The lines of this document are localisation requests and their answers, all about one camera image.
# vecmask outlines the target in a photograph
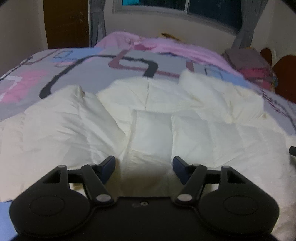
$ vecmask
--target window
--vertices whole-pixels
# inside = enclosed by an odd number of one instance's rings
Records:
[[[114,0],[118,10],[154,11],[199,17],[226,25],[235,31],[242,26],[241,0]]]

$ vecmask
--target pink bedsheet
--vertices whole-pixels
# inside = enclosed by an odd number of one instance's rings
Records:
[[[172,53],[191,59],[199,64],[212,64],[236,76],[242,76],[218,53],[172,39],[144,38],[135,34],[116,31],[103,38],[95,47],[118,47],[119,49],[143,50],[153,53]]]

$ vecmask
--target white duvet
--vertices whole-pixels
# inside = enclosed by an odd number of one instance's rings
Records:
[[[14,199],[59,164],[77,169],[117,158],[110,193],[173,196],[171,161],[230,165],[280,206],[273,234],[296,238],[296,171],[289,137],[256,93],[184,71],[179,84],[134,77],[97,96],[68,86],[0,123],[0,201]]]

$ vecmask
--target gray curtain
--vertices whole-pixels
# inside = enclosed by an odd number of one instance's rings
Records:
[[[89,46],[95,46],[106,36],[104,7],[106,0],[89,0],[90,6],[90,29],[89,29]]]
[[[254,29],[268,0],[241,0],[242,28],[232,44],[232,48],[250,47]]]

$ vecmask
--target patterned bedspread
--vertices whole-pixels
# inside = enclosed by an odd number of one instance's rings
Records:
[[[46,50],[25,59],[0,78],[0,121],[67,85],[78,84],[87,92],[97,93],[116,79],[133,76],[177,82],[185,68],[254,89],[263,96],[265,111],[287,133],[296,134],[296,104],[241,77],[184,57],[117,48]]]

